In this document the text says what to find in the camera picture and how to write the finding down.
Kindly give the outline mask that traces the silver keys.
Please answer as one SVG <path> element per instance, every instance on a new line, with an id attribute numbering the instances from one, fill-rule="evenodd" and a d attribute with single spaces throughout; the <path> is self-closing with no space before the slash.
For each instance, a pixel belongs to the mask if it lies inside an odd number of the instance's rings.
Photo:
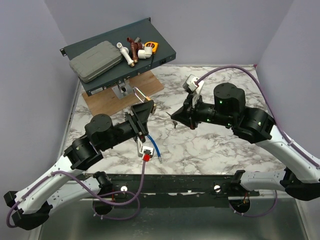
<path id="1" fill-rule="evenodd" d="M 169 117 L 170 117 L 170 119 L 172 121 L 174 129 L 176 129 L 176 127 L 178 125 L 178 122 L 172 118 L 172 115 L 170 113 L 166 112 L 166 114 L 169 115 Z"/>

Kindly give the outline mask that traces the brass padlock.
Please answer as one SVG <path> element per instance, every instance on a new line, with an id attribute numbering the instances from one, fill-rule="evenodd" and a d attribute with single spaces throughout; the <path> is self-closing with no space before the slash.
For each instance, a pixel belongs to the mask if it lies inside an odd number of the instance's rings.
<path id="1" fill-rule="evenodd" d="M 134 86 L 132 88 L 132 90 L 133 90 L 134 95 L 138 98 L 138 100 L 141 103 L 146 103 L 146 102 L 149 102 L 149 101 L 152 100 L 149 96 L 145 95 L 138 87 Z M 152 115 L 155 114 L 156 109 L 157 109 L 157 105 L 155 103 L 153 103 L 153 107 L 151 109 L 151 114 Z"/>

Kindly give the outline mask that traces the blue cable lock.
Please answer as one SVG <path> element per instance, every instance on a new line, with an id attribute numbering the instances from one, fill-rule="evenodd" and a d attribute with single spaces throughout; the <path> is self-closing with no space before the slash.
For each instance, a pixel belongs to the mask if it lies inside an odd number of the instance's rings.
<path id="1" fill-rule="evenodd" d="M 159 150 L 156 142 L 154 141 L 154 139 L 149 134 L 147 135 L 147 137 L 151 141 L 151 143 L 153 144 L 153 146 L 154 146 L 154 148 L 156 150 L 156 154 L 157 154 L 158 160 L 159 160 L 160 164 L 162 164 L 163 161 L 162 161 L 161 153 L 160 153 L 160 150 Z"/>

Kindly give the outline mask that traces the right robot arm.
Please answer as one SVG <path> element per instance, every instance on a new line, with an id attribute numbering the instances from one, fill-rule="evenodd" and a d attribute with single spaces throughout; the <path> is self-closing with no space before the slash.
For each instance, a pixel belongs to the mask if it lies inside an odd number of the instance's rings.
<path id="1" fill-rule="evenodd" d="M 286 143 L 275 120 L 264 110 L 246 106 L 245 91 L 232 83 L 221 83 L 213 90 L 214 103 L 205 103 L 189 93 L 171 119 L 190 129 L 199 123 L 224 126 L 238 138 L 263 148 L 285 165 L 285 169 L 269 172 L 238 170 L 230 183 L 230 191 L 241 196 L 247 191 L 276 190 L 291 197 L 310 201 L 320 196 L 320 170 Z"/>

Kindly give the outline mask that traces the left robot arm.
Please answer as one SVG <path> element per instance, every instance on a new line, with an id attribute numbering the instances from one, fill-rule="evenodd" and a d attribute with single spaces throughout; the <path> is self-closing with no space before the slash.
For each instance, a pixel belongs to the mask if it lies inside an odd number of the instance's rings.
<path id="1" fill-rule="evenodd" d="M 88 196 L 111 206 L 125 206 L 138 200 L 138 193 L 125 202 L 105 200 L 111 191 L 105 172 L 97 172 L 86 181 L 80 181 L 77 176 L 102 160 L 104 151 L 129 139 L 135 140 L 137 155 L 146 164 L 154 155 L 154 148 L 143 146 L 149 133 L 148 118 L 154 108 L 153 100 L 132 105 L 132 113 L 127 113 L 124 122 L 117 124 L 113 124 L 109 115 L 95 115 L 85 125 L 85 135 L 74 140 L 49 170 L 23 190 L 8 191 L 3 196 L 10 208 L 7 226 L 35 229 L 61 205 Z"/>

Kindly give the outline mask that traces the white pvc elbow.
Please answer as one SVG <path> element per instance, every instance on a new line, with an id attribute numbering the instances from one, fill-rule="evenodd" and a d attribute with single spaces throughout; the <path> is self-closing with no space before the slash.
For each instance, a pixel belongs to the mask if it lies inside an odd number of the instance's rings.
<path id="1" fill-rule="evenodd" d="M 145 46 L 144 49 L 139 49 L 137 56 L 139 59 L 148 59 L 153 55 L 153 48 L 150 46 Z"/>

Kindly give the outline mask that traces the wooden board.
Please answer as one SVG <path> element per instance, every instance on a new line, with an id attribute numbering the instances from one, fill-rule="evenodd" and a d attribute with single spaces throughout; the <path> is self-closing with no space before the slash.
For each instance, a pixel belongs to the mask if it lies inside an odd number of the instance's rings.
<path id="1" fill-rule="evenodd" d="M 135 76 L 127 80 L 125 84 L 129 84 L 131 87 L 138 87 L 149 97 L 164 89 L 163 84 L 151 71 Z M 113 92 L 112 87 L 104 89 L 92 96 L 88 96 L 87 93 L 83 93 L 82 96 L 93 116 L 98 114 L 112 116 L 125 108 L 140 102 L 134 93 L 122 99 L 118 99 Z"/>

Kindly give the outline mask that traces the dark teal rack shelf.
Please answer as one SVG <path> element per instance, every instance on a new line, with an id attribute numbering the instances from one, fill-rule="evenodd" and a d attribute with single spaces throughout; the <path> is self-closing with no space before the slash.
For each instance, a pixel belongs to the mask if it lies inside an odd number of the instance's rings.
<path id="1" fill-rule="evenodd" d="M 84 39 L 60 49 L 88 96 L 169 63 L 176 51 L 150 19 Z"/>

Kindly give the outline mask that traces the white pvc pipe fitting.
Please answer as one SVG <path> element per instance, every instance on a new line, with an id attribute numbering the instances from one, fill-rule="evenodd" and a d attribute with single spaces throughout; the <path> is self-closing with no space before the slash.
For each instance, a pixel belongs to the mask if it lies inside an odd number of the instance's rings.
<path id="1" fill-rule="evenodd" d="M 127 61 L 127 64 L 130 67 L 134 67 L 135 66 L 135 62 L 129 55 L 129 49 L 127 47 L 124 47 L 121 42 L 118 42 L 116 44 L 116 47 L 119 49 L 120 53 L 123 55 L 123 57 Z"/>

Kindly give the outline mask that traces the brown pipe valve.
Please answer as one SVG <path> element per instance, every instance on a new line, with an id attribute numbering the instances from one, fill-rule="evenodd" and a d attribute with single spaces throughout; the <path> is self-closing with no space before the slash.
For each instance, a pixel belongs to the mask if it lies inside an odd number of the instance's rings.
<path id="1" fill-rule="evenodd" d="M 131 54 L 132 54 L 132 59 L 134 61 L 134 63 L 138 62 L 138 50 L 142 50 L 144 48 L 143 44 L 140 42 L 135 42 L 132 38 L 128 37 L 127 42 L 130 43 L 130 49 L 131 49 Z"/>

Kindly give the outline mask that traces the yellow tape measure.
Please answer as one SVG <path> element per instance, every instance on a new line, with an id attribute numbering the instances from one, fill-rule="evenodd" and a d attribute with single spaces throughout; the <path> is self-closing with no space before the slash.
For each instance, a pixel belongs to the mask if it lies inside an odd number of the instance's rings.
<path id="1" fill-rule="evenodd" d="M 144 44 L 144 47 L 150 47 L 152 48 L 152 53 L 155 54 L 158 50 L 159 43 L 154 41 L 148 41 Z"/>

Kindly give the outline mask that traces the grey plastic tool case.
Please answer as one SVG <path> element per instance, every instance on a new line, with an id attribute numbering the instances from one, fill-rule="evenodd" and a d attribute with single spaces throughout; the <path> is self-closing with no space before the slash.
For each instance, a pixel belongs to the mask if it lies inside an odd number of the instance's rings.
<path id="1" fill-rule="evenodd" d="M 122 61 L 123 55 L 109 41 L 103 41 L 69 61 L 70 68 L 89 83 Z"/>

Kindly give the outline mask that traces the metal shelf stand bracket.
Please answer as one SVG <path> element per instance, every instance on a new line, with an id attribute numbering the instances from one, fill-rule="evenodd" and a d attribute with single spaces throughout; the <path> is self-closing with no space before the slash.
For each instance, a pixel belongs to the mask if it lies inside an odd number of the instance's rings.
<path id="1" fill-rule="evenodd" d="M 120 83 L 111 88 L 118 99 L 125 98 L 133 93 L 133 89 L 129 84 Z"/>

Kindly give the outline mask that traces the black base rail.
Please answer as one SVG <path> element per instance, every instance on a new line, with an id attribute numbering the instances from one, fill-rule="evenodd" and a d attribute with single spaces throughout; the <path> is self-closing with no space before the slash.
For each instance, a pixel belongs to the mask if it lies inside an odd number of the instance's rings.
<path id="1" fill-rule="evenodd" d="M 92 179 L 98 195 L 121 203 L 123 208 L 227 208 L 234 197 L 243 205 L 259 195 L 236 183 L 234 175 L 96 174 L 78 175 L 81 181 Z"/>

